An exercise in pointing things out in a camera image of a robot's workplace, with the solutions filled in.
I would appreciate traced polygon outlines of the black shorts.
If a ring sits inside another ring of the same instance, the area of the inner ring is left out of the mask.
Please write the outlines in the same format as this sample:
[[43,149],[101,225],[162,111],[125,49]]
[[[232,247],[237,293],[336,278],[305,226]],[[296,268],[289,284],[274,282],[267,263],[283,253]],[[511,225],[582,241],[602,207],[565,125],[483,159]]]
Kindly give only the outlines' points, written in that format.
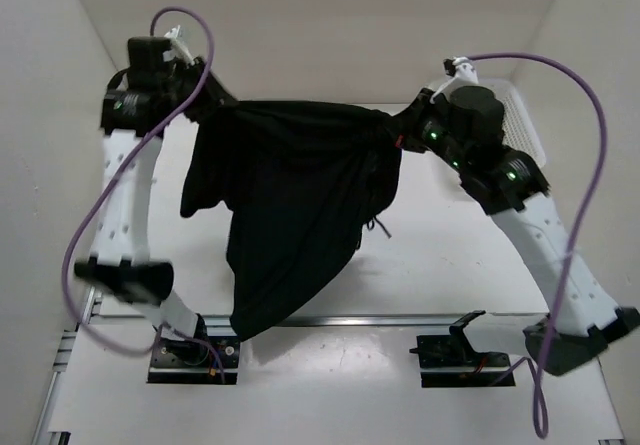
[[214,77],[185,114],[198,130],[180,214],[231,212],[230,323],[248,340],[326,287],[391,205],[399,122],[356,105],[239,100]]

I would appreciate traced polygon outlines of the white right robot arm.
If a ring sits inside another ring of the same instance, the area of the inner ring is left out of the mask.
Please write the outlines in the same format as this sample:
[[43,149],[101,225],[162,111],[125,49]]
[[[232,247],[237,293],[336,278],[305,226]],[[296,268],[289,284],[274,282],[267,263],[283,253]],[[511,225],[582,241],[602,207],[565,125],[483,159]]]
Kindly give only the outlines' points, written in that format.
[[599,284],[563,225],[535,160],[504,141],[504,105],[488,88],[422,89],[396,121],[396,144],[429,151],[460,179],[462,189],[515,248],[538,287],[546,314],[469,312],[438,345],[454,364],[493,353],[534,361],[563,376],[636,331],[639,311],[623,307]]

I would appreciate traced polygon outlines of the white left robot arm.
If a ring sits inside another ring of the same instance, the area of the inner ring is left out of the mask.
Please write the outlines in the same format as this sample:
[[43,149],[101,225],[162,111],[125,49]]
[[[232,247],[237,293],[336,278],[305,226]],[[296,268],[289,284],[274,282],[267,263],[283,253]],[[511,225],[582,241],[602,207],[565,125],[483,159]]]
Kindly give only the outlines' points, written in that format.
[[165,127],[189,104],[204,63],[174,35],[132,38],[129,67],[108,84],[100,130],[102,199],[89,256],[74,275],[143,314],[188,365],[206,360],[210,342],[198,317],[173,290],[168,261],[151,257],[148,215]]

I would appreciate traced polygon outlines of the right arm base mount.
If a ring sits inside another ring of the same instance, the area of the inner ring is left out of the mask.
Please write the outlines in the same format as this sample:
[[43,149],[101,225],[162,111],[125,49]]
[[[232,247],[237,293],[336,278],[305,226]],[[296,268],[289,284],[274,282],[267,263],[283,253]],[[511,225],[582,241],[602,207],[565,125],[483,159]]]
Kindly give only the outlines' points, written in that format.
[[485,311],[472,311],[449,326],[448,333],[418,335],[409,350],[418,357],[422,388],[513,387],[515,379],[509,356],[472,349],[463,332]]

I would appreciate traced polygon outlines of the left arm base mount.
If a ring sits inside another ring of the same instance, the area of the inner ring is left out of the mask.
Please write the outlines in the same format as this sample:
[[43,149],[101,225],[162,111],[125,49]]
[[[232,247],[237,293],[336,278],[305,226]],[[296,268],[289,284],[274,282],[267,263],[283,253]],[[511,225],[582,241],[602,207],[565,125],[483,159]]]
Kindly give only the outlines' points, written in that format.
[[154,348],[147,372],[149,384],[235,385],[241,342],[234,335],[208,336],[213,354],[192,341],[162,338]]

